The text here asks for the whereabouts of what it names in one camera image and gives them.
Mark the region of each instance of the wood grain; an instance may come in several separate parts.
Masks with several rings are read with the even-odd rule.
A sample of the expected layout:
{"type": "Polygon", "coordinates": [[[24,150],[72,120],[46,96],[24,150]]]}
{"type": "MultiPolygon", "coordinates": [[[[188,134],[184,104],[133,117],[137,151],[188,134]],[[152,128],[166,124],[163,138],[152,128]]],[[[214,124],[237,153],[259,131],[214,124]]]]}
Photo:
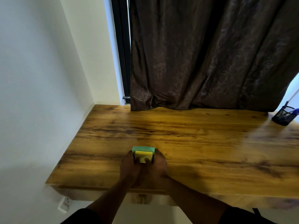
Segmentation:
{"type": "MultiPolygon", "coordinates": [[[[158,148],[169,174],[209,194],[299,198],[299,124],[247,110],[96,105],[47,180],[56,187],[106,190],[133,146],[158,148]]],[[[163,194],[142,170],[131,192],[163,194]]]]}

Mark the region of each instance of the black mesh pen holder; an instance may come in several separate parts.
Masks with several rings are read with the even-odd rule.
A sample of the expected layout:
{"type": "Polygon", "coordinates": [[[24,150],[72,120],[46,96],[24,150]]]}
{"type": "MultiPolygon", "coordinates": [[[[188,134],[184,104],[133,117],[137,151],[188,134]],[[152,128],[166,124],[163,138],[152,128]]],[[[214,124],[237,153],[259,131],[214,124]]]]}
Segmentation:
{"type": "Polygon", "coordinates": [[[298,114],[292,113],[295,109],[293,107],[287,106],[288,101],[282,108],[272,117],[272,120],[282,126],[287,126],[298,114]]]}

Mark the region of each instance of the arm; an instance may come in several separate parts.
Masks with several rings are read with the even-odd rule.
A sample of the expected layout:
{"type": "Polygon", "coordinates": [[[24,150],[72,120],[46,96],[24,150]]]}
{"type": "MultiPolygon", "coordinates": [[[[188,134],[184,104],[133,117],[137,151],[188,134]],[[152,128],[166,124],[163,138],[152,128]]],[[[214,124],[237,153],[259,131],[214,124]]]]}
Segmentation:
{"type": "Polygon", "coordinates": [[[111,224],[127,191],[140,173],[139,160],[134,164],[132,151],[122,160],[119,181],[87,208],[95,211],[103,224],[111,224]]]}
{"type": "Polygon", "coordinates": [[[167,162],[162,153],[155,150],[153,164],[147,159],[147,168],[155,183],[163,188],[183,210],[193,224],[218,224],[228,204],[197,192],[170,178],[167,173],[167,162]]]}

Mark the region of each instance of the green sticky note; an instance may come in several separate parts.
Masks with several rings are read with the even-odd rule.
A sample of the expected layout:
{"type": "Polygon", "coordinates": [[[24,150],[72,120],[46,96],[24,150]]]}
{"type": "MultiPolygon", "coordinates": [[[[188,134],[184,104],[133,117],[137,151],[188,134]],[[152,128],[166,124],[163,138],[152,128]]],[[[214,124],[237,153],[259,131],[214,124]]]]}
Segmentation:
{"type": "Polygon", "coordinates": [[[132,148],[132,152],[135,153],[135,151],[152,152],[154,154],[155,153],[155,147],[134,146],[132,148]]]}

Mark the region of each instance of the black sleeve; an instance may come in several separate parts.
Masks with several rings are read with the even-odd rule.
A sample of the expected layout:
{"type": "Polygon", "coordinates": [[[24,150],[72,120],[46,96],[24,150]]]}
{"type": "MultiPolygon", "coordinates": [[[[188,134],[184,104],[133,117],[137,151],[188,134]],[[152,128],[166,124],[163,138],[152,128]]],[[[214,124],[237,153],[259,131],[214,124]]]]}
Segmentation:
{"type": "Polygon", "coordinates": [[[249,211],[230,207],[226,209],[224,214],[219,220],[219,224],[274,224],[274,222],[263,218],[260,215],[256,215],[249,211]]]}
{"type": "Polygon", "coordinates": [[[88,208],[82,208],[64,220],[61,224],[102,224],[98,214],[88,208]]]}

